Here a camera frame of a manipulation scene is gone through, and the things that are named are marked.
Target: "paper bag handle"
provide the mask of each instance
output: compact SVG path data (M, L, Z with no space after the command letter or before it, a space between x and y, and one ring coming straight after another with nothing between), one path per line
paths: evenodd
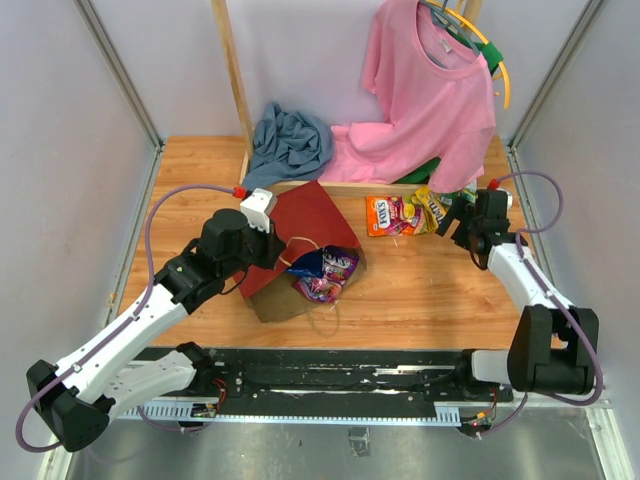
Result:
M291 237L288 241L287 241L287 246L284 248L284 251L287 251L287 248L289 248L289 244L291 243L292 240L304 240L306 242L311 243L314 247L316 247L316 250L319 250L320 247L318 246L318 244L316 242L314 242L313 240L311 240L310 238L307 237ZM282 258L282 254L278 257L278 260L280 260L282 263L284 263L287 267L290 267L292 264L285 260L284 258Z

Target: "green cloth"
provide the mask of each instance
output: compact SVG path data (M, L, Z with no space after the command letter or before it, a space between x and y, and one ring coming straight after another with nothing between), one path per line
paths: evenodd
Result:
M449 34L453 38L455 38L458 42L468 47L469 43L464 39L462 35L459 35L455 32L449 30ZM487 61L487 66L489 67L489 72L493 75L498 69L498 64L504 60L502 56L502 52L496 48L493 42L482 43L482 42L474 42L480 53ZM429 176L438 168L440 165L440 157L435 157L429 160L424 165L419 166L413 172L405 175L400 180L397 180L395 183L427 183L429 180Z
M452 32L451 30L448 30L448 32L453 38L455 38L462 45L464 45L465 47L469 46L469 42L467 42L462 35ZM480 53L482 54L484 59L487 61L487 65L489 66L489 73L491 73L491 75L496 73L496 70L498 69L498 64L502 60L504 60L504 57L502 56L502 52L496 48L493 42L489 42L489 43L473 42L473 43L475 43L476 47L478 47L478 50L480 50Z
M440 165L440 157L432 158L395 183L427 183L429 176L438 168L438 165Z

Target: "metal floor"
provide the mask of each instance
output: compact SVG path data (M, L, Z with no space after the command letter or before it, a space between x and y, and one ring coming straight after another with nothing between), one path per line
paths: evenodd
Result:
M450 427L377 426L369 438L367 451L339 425L219 423L182 435L121 420L94 443L94 458L74 456L67 480L604 478L578 409L525 409L482 441Z

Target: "candy wrapper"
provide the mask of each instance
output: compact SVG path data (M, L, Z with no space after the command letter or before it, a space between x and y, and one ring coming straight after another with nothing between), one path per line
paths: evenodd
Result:
M428 233L435 232L447 214L447 209L440 202L439 195L433 193L427 186L416 190L415 196L424 206L426 213L426 231Z
M419 235L427 231L426 215L418 197L367 197L367 233L370 237Z
M314 250L298 258L285 272L296 277L322 278L324 276L323 264L322 250Z
M321 252L322 278L302 277L291 286L312 302L335 302L358 266L358 257L332 246L323 248Z

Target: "yellow hanger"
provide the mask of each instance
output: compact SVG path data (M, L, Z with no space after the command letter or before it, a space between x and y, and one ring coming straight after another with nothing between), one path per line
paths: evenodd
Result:
M426 1L432 5L436 5L437 7L442 7L441 3L433 2L431 0L426 0ZM458 7L457 7L458 10L460 9L461 5L462 5L462 1L458 0ZM484 43L485 45L489 43L489 40L487 40L487 37L482 35L482 32L478 30L473 23L471 23L469 20L464 18L462 15L460 15L456 10L451 10L450 8L447 7L445 11L452 17L459 20L460 23L462 23L462 25L469 27L469 29L476 34L476 36L480 39L482 43ZM507 110L509 108L509 105L511 104L511 82L509 81L509 72L507 72L507 67L504 66L504 62L500 62L498 64L498 67L500 68L500 73L495 75L493 77L493 80L498 80L499 78L504 79L504 109Z

